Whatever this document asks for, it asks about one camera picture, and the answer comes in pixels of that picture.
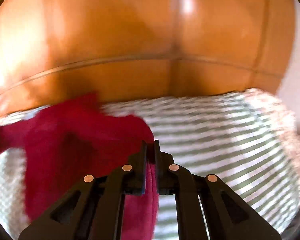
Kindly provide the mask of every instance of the green and white striped fabric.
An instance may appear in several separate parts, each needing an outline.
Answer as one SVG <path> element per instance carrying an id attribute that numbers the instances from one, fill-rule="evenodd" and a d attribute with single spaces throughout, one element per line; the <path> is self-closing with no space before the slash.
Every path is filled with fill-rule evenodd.
<path id="1" fill-rule="evenodd" d="M 217 174 L 279 233 L 298 211 L 297 175 L 268 118 L 242 93 L 107 104 L 113 115 L 134 113 L 161 150 L 191 173 Z M 160 196 L 155 239 L 178 239 L 174 196 Z"/>

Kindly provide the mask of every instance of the wooden headboard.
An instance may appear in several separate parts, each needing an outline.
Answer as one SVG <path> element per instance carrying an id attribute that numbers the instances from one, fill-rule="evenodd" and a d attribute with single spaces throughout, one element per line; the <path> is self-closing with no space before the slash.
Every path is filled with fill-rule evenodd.
<path id="1" fill-rule="evenodd" d="M 5 0 L 0 116 L 97 90 L 102 101 L 275 93 L 293 0 Z"/>

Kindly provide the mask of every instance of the fabric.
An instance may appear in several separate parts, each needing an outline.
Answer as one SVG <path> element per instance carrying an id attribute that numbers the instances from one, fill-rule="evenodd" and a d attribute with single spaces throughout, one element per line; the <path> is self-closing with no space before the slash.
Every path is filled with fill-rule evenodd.
<path id="1" fill-rule="evenodd" d="M 0 125 L 28 120 L 44 108 L 46 106 L 10 114 L 0 118 Z M 13 239 L 18 239 L 30 223 L 25 213 L 25 172 L 24 149 L 10 148 L 0 154 L 0 223 Z"/>
<path id="2" fill-rule="evenodd" d="M 271 128 L 276 132 L 285 154 L 298 174 L 300 195 L 300 136 L 297 134 L 294 112 L 288 110 L 279 98 L 260 89 L 248 89 L 244 96 L 254 108 L 260 109 L 269 117 Z"/>
<path id="3" fill-rule="evenodd" d="M 161 150 L 193 174 L 217 174 L 280 233 L 300 203 L 298 176 L 266 115 L 242 93 L 107 104 L 150 126 Z M 155 239 L 178 239 L 175 200 L 160 196 Z"/>
<path id="4" fill-rule="evenodd" d="M 25 210 L 30 220 L 83 176 L 105 176 L 138 152 L 142 140 L 153 143 L 142 119 L 105 116 L 95 98 L 89 94 L 0 126 L 0 153 L 12 147 L 26 152 Z M 154 165 L 148 163 L 146 193 L 126 197 L 122 239 L 151 239 L 157 199 Z"/>
<path id="5" fill-rule="evenodd" d="M 298 232 L 300 232 L 300 208 L 289 226 L 281 234 L 282 240 L 294 240 L 294 237 L 299 234 Z"/>

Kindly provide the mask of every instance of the red cloth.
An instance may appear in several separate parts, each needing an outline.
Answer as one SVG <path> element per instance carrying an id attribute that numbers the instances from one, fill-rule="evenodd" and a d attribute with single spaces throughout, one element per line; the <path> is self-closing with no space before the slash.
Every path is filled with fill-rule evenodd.
<path id="1" fill-rule="evenodd" d="M 101 177 L 127 162 L 141 141 L 154 136 L 139 117 L 112 117 L 97 108 L 95 94 L 41 110 L 35 117 L 0 126 L 0 153 L 26 151 L 26 214 L 40 216 L 80 178 Z M 152 238 L 158 209 L 155 170 L 147 163 L 146 193 L 127 196 L 122 239 Z"/>

